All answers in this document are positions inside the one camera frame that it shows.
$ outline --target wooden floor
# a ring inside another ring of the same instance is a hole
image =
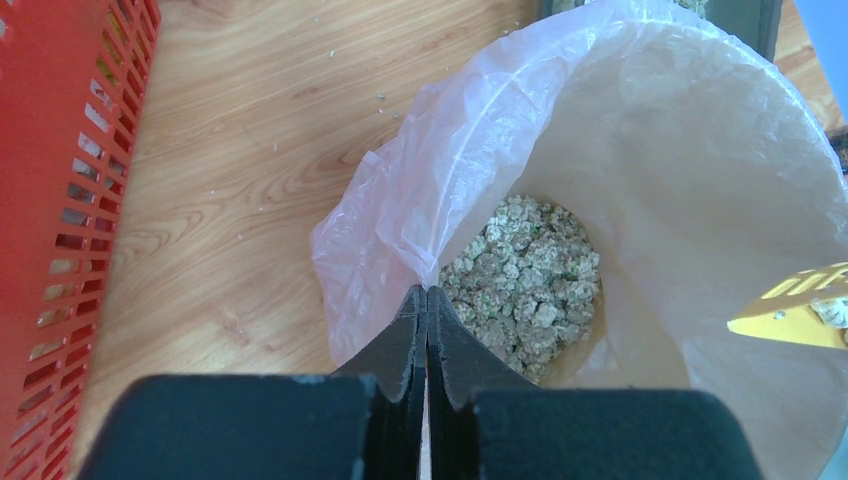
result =
[[[418,89],[533,4],[160,0],[75,466],[140,377],[334,368],[310,230]],[[824,126],[844,124],[791,0],[783,17],[778,64]]]

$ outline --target black clamp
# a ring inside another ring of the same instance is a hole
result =
[[[416,479],[425,408],[436,480],[761,478],[716,398],[540,389],[420,286],[331,375],[136,382],[79,478]]]

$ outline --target bin liner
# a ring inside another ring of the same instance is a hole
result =
[[[515,193],[573,212],[601,256],[599,333],[547,385],[712,392],[767,477],[821,472],[845,431],[845,352],[726,326],[788,275],[848,260],[837,159],[772,64],[667,0],[596,0],[424,87],[312,234],[334,360]]]

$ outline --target crumbled debris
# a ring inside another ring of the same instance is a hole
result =
[[[825,325],[836,328],[848,328],[848,297],[819,300],[814,298],[810,303]]]
[[[599,259],[576,217],[514,196],[439,280],[463,324],[538,383],[566,345],[591,333]]]
[[[707,4],[709,0],[671,0],[674,3],[680,5],[681,7],[692,10],[697,13],[701,18],[704,18],[706,15],[706,10],[704,6]],[[573,8],[580,7],[587,3],[592,3],[592,0],[554,0],[552,13],[560,13],[566,10],[571,10]]]

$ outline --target red plastic basket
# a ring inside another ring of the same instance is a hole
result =
[[[0,479],[65,475],[160,23],[0,0]]]

